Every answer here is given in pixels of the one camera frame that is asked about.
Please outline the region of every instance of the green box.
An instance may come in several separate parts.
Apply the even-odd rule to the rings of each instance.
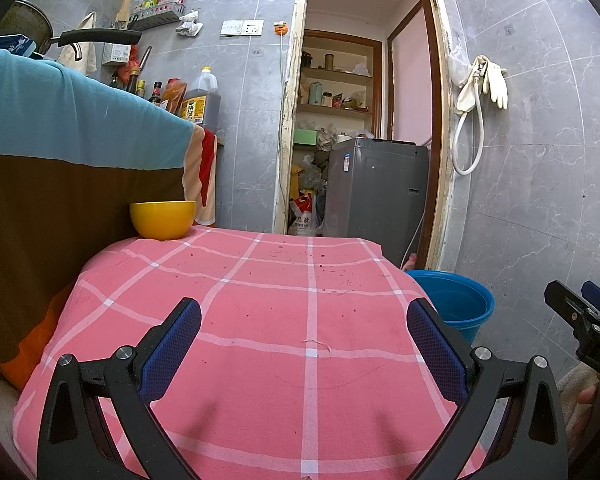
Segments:
[[[294,130],[294,144],[308,144],[309,146],[315,146],[317,138],[318,132],[316,130],[301,130],[299,128]]]

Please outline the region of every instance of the pan handle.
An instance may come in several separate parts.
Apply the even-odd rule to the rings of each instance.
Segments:
[[[58,38],[52,38],[51,43],[65,46],[71,43],[94,41],[96,43],[115,43],[135,45],[140,41],[142,32],[124,30],[121,28],[80,28],[63,32]]]

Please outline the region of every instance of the pink wall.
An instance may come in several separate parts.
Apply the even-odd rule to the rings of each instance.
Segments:
[[[431,66],[424,11],[393,41],[394,140],[424,144],[431,136]]]

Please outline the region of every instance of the human hand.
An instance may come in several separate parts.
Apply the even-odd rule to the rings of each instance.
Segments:
[[[596,402],[596,396],[598,394],[598,386],[599,385],[600,385],[600,382],[597,382],[593,386],[590,386],[589,388],[582,390],[578,394],[578,397],[576,398],[576,401],[578,404],[590,404],[590,406],[586,412],[584,412],[582,415],[580,415],[578,417],[578,420],[576,420],[576,423],[573,425],[573,429],[571,430],[573,437],[571,439],[571,444],[570,444],[570,447],[572,449],[577,447],[578,444],[580,443],[580,441],[582,440],[582,435],[584,433],[584,430],[587,427],[587,424],[589,423],[589,419],[591,418],[591,411],[593,409],[593,403]]]

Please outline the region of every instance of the light switch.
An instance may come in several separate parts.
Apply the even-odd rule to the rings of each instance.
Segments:
[[[243,23],[243,20],[224,20],[220,36],[240,36]]]
[[[241,36],[262,36],[264,20],[244,20],[242,22]]]

